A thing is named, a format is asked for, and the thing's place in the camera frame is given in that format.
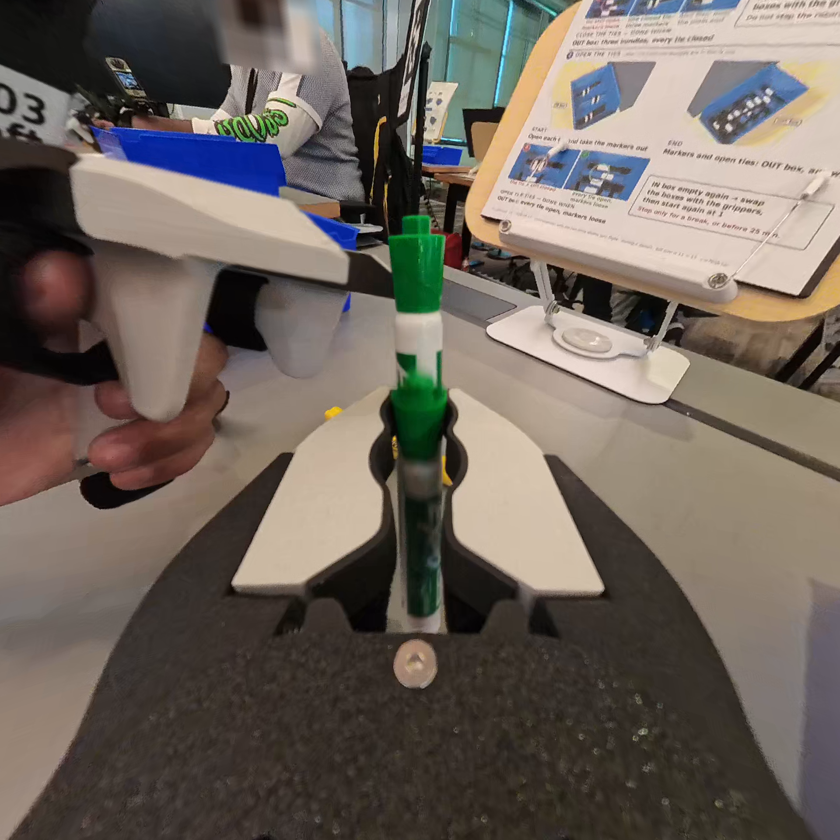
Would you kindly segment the green dry erase marker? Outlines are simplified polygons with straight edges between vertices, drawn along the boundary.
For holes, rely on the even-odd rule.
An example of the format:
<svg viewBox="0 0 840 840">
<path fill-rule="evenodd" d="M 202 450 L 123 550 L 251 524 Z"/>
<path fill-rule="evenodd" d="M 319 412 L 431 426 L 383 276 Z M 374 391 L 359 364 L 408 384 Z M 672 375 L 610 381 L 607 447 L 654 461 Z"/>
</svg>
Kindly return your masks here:
<svg viewBox="0 0 840 840">
<path fill-rule="evenodd" d="M 444 420 L 448 395 L 432 375 L 409 371 L 391 393 L 406 620 L 420 634 L 443 623 Z"/>
<path fill-rule="evenodd" d="M 418 372 L 443 387 L 445 236 L 424 215 L 404 216 L 402 232 L 389 237 L 395 297 L 397 380 Z"/>
</svg>

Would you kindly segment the person's left hand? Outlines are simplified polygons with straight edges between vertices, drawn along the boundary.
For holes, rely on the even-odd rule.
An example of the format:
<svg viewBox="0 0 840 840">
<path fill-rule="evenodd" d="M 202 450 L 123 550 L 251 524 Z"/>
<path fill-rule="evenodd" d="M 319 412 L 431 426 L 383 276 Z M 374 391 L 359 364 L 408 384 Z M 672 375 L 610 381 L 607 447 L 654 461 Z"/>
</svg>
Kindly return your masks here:
<svg viewBox="0 0 840 840">
<path fill-rule="evenodd" d="M 61 251 L 36 255 L 18 273 L 22 306 L 33 329 L 60 350 L 75 349 L 78 322 L 88 315 L 92 273 L 83 257 Z M 182 413 L 169 423 L 142 418 L 120 383 L 96 386 L 99 411 L 119 422 L 87 448 L 94 471 L 122 490 L 156 487 L 183 476 L 215 438 L 215 417 L 227 404 L 219 380 L 228 351 L 205 333 Z M 77 466 L 76 389 L 59 381 L 1 370 L 1 505 L 57 487 Z"/>
</svg>

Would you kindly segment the background document stand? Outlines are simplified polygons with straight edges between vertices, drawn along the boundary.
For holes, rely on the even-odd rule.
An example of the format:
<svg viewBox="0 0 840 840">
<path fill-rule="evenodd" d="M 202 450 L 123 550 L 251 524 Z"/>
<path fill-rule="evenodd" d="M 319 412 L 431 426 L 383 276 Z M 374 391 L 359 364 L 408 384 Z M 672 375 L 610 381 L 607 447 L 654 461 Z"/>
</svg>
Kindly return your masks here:
<svg viewBox="0 0 840 840">
<path fill-rule="evenodd" d="M 427 84 L 424 107 L 424 144 L 436 144 L 443 138 L 448 108 L 458 86 L 456 81 L 431 81 Z"/>
</svg>

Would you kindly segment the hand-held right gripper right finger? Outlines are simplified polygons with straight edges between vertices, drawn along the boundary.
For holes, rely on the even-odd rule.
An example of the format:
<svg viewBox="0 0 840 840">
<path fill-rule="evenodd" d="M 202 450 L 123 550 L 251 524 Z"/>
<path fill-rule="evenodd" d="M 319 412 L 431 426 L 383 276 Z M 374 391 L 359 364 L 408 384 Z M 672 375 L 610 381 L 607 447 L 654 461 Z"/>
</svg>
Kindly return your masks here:
<svg viewBox="0 0 840 840">
<path fill-rule="evenodd" d="M 467 392 L 453 388 L 448 399 L 449 590 L 463 601 L 604 595 L 541 448 Z"/>
</svg>

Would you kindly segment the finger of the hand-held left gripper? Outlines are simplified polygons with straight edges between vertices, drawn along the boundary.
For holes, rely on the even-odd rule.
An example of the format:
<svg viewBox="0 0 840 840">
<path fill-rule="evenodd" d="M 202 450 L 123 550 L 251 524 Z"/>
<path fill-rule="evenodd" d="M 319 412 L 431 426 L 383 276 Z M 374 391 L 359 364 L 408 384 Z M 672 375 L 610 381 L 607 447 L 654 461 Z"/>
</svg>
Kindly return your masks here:
<svg viewBox="0 0 840 840">
<path fill-rule="evenodd" d="M 96 154 L 78 156 L 69 180 L 90 238 L 394 298 L 389 267 L 342 248 L 287 199 Z"/>
</svg>

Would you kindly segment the printed instruction sheet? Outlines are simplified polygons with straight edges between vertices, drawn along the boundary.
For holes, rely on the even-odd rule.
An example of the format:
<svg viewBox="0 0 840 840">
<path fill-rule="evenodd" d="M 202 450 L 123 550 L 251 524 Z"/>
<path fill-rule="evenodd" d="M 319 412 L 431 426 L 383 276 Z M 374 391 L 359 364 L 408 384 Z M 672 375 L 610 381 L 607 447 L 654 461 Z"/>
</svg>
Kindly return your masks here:
<svg viewBox="0 0 840 840">
<path fill-rule="evenodd" d="M 579 2 L 481 216 L 711 301 L 838 257 L 838 2 Z"/>
</svg>

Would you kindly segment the grey desk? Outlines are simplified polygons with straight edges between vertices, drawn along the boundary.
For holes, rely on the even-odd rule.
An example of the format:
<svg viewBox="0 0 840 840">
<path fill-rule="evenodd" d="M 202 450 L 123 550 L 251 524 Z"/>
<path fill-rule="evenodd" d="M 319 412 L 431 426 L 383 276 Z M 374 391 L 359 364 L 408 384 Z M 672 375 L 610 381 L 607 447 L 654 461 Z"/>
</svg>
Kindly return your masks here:
<svg viewBox="0 0 840 840">
<path fill-rule="evenodd" d="M 2 506 L 2 838 L 165 564 L 327 407 L 388 383 L 392 321 L 389 301 L 356 298 L 308 380 L 236 353 L 212 446 L 136 504 L 92 510 L 73 481 Z M 677 406 L 641 406 L 445 321 L 447 382 L 559 456 L 657 554 L 785 790 L 815 835 L 838 838 L 838 405 L 691 355 Z"/>
</svg>

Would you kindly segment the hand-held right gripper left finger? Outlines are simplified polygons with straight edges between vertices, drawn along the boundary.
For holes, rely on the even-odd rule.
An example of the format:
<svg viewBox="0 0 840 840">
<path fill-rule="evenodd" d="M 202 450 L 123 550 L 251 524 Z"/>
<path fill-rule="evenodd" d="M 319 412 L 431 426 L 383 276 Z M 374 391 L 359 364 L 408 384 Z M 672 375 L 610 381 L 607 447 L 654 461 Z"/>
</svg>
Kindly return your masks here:
<svg viewBox="0 0 840 840">
<path fill-rule="evenodd" d="M 232 580 L 240 595 L 302 596 L 392 512 L 392 440 L 380 386 L 297 446 Z"/>
</svg>

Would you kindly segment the black banner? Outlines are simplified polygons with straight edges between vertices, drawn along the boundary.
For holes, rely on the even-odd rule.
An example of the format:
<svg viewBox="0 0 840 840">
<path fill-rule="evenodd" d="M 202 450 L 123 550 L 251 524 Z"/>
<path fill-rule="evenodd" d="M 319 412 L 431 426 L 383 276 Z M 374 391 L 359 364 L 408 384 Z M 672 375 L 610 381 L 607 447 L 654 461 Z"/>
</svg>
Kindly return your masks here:
<svg viewBox="0 0 840 840">
<path fill-rule="evenodd" d="M 411 115 L 411 104 L 430 5 L 430 1 L 412 1 L 408 8 L 404 49 L 391 70 L 393 117 L 396 127 L 402 127 Z"/>
</svg>

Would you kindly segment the blue plastic bin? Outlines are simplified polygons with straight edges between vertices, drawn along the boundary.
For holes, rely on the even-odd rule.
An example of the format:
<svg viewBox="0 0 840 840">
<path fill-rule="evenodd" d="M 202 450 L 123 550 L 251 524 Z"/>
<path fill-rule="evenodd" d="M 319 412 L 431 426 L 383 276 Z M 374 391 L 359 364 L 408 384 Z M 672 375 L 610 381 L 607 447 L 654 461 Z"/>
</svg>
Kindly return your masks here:
<svg viewBox="0 0 840 840">
<path fill-rule="evenodd" d="M 273 145 L 238 143 L 208 135 L 157 132 L 157 141 L 147 149 L 145 140 L 152 135 L 149 131 L 113 129 L 100 132 L 95 129 L 94 133 L 103 156 L 111 160 L 147 165 L 287 199 L 280 186 L 283 163 Z M 67 179 L 70 166 L 80 155 L 70 155 Z M 173 329 L 175 341 L 185 342 L 182 349 L 192 359 L 196 342 L 207 325 L 207 310 L 217 273 L 237 266 L 199 258 L 173 259 L 142 248 L 90 238 L 77 223 L 70 180 L 68 184 L 71 213 L 68 235 L 79 237 L 80 242 L 91 247 L 96 274 L 97 300 L 89 321 L 108 336 L 117 355 L 124 353 L 119 357 L 120 370 L 126 371 L 129 378 L 135 375 L 135 359 L 131 353 L 141 352 L 144 346 L 140 343 L 133 346 L 131 342 L 141 339 L 144 329 Z M 354 242 L 334 235 L 334 231 L 344 228 L 344 224 L 310 214 L 304 205 L 287 200 L 343 249 L 356 250 Z M 350 291 L 336 287 L 240 269 L 260 277 L 274 277 L 276 290 L 283 287 L 278 312 L 290 314 L 296 324 L 306 321 L 314 324 L 317 318 L 325 317 L 330 332 L 350 299 Z"/>
</svg>

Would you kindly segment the wooden document stand white base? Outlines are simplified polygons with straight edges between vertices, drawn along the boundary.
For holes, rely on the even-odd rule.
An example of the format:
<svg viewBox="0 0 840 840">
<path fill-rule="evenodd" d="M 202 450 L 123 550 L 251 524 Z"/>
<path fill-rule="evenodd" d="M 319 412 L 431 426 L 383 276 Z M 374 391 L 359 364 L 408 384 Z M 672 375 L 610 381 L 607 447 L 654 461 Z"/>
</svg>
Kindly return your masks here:
<svg viewBox="0 0 840 840">
<path fill-rule="evenodd" d="M 474 234 L 489 243 L 530 258 L 539 302 L 503 317 L 487 329 L 489 337 L 536 360 L 578 375 L 616 394 L 646 404 L 661 404 L 673 394 L 689 367 L 680 352 L 664 345 L 678 305 L 722 312 L 763 322 L 802 320 L 838 303 L 838 257 L 808 298 L 792 298 L 742 287 L 729 301 L 687 295 L 685 288 L 649 284 L 569 259 L 556 261 L 545 252 L 523 250 L 500 237 L 504 227 L 481 216 L 516 139 L 522 118 L 539 90 L 539 69 L 551 60 L 569 27 L 575 5 L 544 31 L 521 72 L 475 184 L 465 217 Z"/>
</svg>

